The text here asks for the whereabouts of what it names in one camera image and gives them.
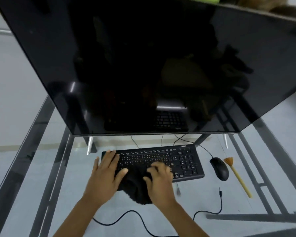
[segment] wooden brush handle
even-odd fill
[[[252,194],[250,193],[250,191],[248,190],[248,188],[246,187],[245,183],[243,182],[243,180],[241,179],[241,177],[239,176],[238,172],[236,171],[236,169],[231,166],[232,171],[234,172],[234,175],[237,177],[238,181],[240,182],[240,184],[242,185],[243,189],[245,190],[245,192],[247,193],[249,198],[252,198]]]

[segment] black cloth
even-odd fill
[[[122,179],[119,190],[123,190],[129,195],[130,199],[138,204],[152,204],[148,195],[147,184],[143,180],[144,176],[152,180],[146,166],[136,165],[128,167],[128,172]]]

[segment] black monitor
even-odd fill
[[[190,0],[0,11],[73,135],[237,133],[296,91],[296,21]]]

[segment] finger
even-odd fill
[[[110,163],[115,156],[116,151],[107,151],[105,155],[103,156],[103,159],[100,163],[100,168],[108,168],[110,166]]]
[[[115,177],[115,179],[114,179],[114,186],[115,186],[115,189],[116,189],[116,190],[118,189],[118,187],[119,187],[119,185],[120,185],[122,179],[123,179],[124,176],[127,174],[127,172],[128,172],[128,169],[127,169],[127,168],[124,168],[124,169],[120,170],[120,171],[117,173],[117,175],[116,175],[116,177]]]
[[[158,175],[159,175],[159,173],[155,167],[149,167],[147,169],[147,172],[149,172],[151,174],[152,180],[154,180],[154,178],[158,177]]]
[[[166,173],[169,174],[171,171],[171,168],[169,166],[166,166]]]
[[[109,168],[112,169],[112,170],[116,170],[119,159],[120,159],[120,155],[119,154],[116,154],[116,156],[112,160]]]
[[[154,162],[151,164],[151,166],[157,167],[158,172],[161,174],[165,174],[166,173],[166,165],[162,162]]]
[[[99,167],[99,159],[100,159],[99,157],[95,158],[92,173],[94,173],[98,169],[98,167]]]
[[[147,190],[150,191],[152,189],[152,182],[151,179],[149,177],[143,177],[144,181],[147,184]]]

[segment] monitor stand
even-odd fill
[[[204,140],[209,137],[210,134],[202,134],[195,142],[194,146],[198,147]],[[96,153],[97,148],[95,147],[95,144],[93,142],[93,136],[90,137],[83,137],[85,139],[85,142],[88,143],[88,148],[87,148],[87,155],[90,155],[90,153]]]

